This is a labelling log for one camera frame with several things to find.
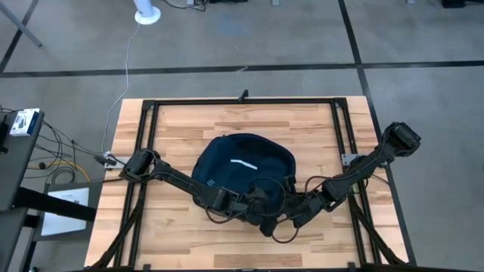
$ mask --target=wooden tabletop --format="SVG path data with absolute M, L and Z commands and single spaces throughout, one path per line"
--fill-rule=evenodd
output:
M 358 151 L 370 153 L 377 139 L 366 98 L 347 97 L 347 100 Z M 142 99 L 123 101 L 112 149 L 117 156 L 132 155 L 142 102 Z M 342 113 L 340 122 L 344 124 Z M 310 176 L 341 172 L 327 104 L 163 106 L 157 120 L 154 149 L 173 167 L 190 175 L 197 157 L 214 137 L 243 132 L 271 139 L 295 156 L 298 190 L 303 190 Z M 117 174 L 108 172 L 106 177 Z M 378 170 L 375 174 L 387 180 L 384 171 Z M 86 265 L 96 262 L 117 235 L 126 186 L 125 181 L 104 185 Z M 151 264 L 152 269 L 224 269 L 326 268 L 347 267 L 349 261 L 358 263 L 346 202 L 331 213 L 321 212 L 301 228 L 293 242 L 278 244 L 247 223 L 210 222 L 204 210 L 193 204 L 191 196 L 169 184 L 150 181 L 147 188 L 136 261 L 138 269 L 143 264 Z M 407 260 L 388 185 L 371 178 L 367 191 L 377 231 L 401 259 Z M 287 222 L 278 227 L 275 236 L 286 240 L 293 233 L 292 224 Z M 368 235 L 363 233 L 367 257 L 371 260 Z M 123 264 L 127 263 L 130 242 L 128 236 Z

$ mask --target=concrete floor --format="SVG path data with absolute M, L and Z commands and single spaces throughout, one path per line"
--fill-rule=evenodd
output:
M 30 0 L 0 1 L 18 17 L 30 5 Z M 205 13 L 153 2 L 163 16 L 134 38 L 132 68 L 353 62 L 337 0 L 283 0 L 279 8 L 251 0 L 209 5 Z M 444 10 L 431 0 L 412 6 L 403 0 L 346 0 L 346 5 L 363 62 L 484 60 L 484 6 Z M 44 46 L 22 36 L 5 72 L 122 69 L 127 40 L 136 30 L 134 11 L 131 1 L 40 0 L 28 27 Z M 0 15 L 0 55 L 15 32 Z M 417 263 L 484 270 L 484 127 L 479 125 L 484 67 L 365 72 L 381 128 L 404 121 L 423 138 L 411 158 L 392 164 Z M 106 110 L 124 88 L 124 76 L 0 78 L 0 104 L 40 107 L 53 126 L 99 150 Z M 362 95 L 356 70 L 347 69 L 137 75 L 131 76 L 126 97 L 238 96 L 245 88 L 252 96 Z M 92 177 L 102 177 L 90 156 L 79 155 L 78 162 Z M 44 182 L 28 179 L 23 185 L 41 190 Z M 18 270 L 27 237 L 24 231 L 11 271 Z M 40 243 L 33 265 L 45 271 L 80 269 L 87 246 L 88 240 Z

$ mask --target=black backpack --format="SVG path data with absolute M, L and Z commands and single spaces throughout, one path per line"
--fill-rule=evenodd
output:
M 191 177 L 207 186 L 224 187 L 239 194 L 249 193 L 254 186 L 262 189 L 267 196 L 264 215 L 249 212 L 237 218 L 260 225 L 262 233 L 270 236 L 272 226 L 283 213 L 282 187 L 287 193 L 296 192 L 295 174 L 294 156 L 284 147 L 255 134 L 231 134 L 209 143 Z M 194 202 L 201 206 L 197 197 Z

